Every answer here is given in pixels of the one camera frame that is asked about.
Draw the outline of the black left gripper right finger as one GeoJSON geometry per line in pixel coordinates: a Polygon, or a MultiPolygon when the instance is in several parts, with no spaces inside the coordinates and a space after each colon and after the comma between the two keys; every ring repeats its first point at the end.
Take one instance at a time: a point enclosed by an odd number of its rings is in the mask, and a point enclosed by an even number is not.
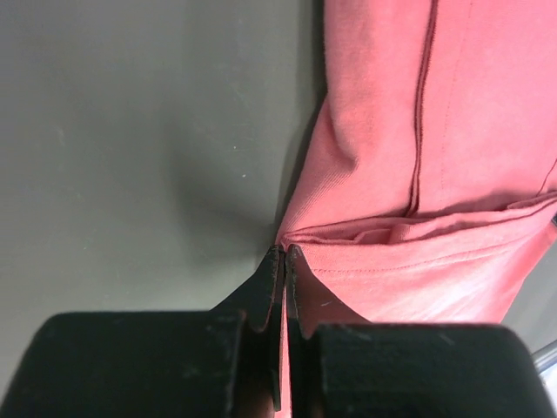
{"type": "Polygon", "coordinates": [[[292,246],[285,257],[295,417],[549,417],[527,347],[493,324],[376,323],[292,246]]]}

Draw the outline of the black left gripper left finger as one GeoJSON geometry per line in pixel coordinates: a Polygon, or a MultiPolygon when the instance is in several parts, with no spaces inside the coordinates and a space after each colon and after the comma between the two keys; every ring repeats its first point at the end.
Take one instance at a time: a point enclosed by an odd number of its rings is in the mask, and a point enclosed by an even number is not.
{"type": "Polygon", "coordinates": [[[205,311],[71,312],[35,333],[4,417],[271,417],[281,408],[285,253],[205,311]]]}

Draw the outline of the coral red t shirt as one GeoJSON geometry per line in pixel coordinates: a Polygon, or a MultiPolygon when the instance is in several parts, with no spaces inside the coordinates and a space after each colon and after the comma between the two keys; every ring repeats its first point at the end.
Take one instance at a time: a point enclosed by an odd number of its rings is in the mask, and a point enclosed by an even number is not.
{"type": "Polygon", "coordinates": [[[324,41],[278,243],[371,322],[502,326],[556,240],[555,2],[327,1],[324,41]]]}

